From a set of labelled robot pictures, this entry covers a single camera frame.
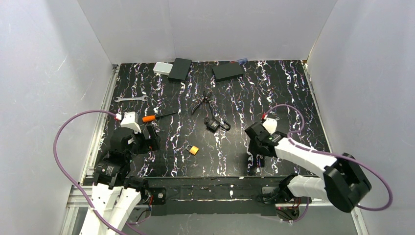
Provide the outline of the black padlock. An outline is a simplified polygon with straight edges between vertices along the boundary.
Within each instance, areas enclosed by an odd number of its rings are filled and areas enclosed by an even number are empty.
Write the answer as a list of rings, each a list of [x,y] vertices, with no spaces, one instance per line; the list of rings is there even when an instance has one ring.
[[[228,122],[226,122],[226,121],[220,122],[220,121],[218,121],[217,119],[215,119],[213,117],[212,118],[206,117],[204,119],[204,124],[205,124],[206,128],[211,132],[216,132],[219,128],[221,128],[225,131],[229,131],[231,129],[231,126]]]

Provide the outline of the brass padlock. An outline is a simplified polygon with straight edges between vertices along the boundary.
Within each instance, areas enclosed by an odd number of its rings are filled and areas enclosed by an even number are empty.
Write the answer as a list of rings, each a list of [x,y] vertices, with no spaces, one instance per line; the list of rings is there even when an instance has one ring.
[[[192,155],[196,155],[196,154],[198,153],[198,151],[199,151],[199,148],[198,148],[198,147],[196,147],[196,146],[194,146],[194,145],[188,145],[188,146],[186,147],[186,150],[187,150],[190,154],[192,154]]]

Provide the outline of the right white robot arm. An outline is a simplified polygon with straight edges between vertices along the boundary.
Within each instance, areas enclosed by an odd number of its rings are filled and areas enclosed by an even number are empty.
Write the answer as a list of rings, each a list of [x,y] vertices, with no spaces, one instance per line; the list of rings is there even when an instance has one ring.
[[[372,185],[353,157],[341,158],[314,153],[276,130],[274,121],[255,122],[245,129],[252,154],[276,157],[295,163],[314,173],[313,177],[291,174],[280,181],[270,199],[316,198],[329,201],[337,209],[350,212],[372,189]]]

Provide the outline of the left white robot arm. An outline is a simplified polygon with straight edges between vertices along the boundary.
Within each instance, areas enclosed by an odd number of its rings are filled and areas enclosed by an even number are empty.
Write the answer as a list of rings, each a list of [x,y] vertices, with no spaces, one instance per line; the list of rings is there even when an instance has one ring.
[[[140,203],[151,210],[153,193],[147,180],[130,176],[133,157],[160,150],[161,138],[152,124],[147,125],[148,136],[127,127],[114,130],[110,147],[96,164],[93,174],[91,202],[80,234],[114,235],[122,230]]]

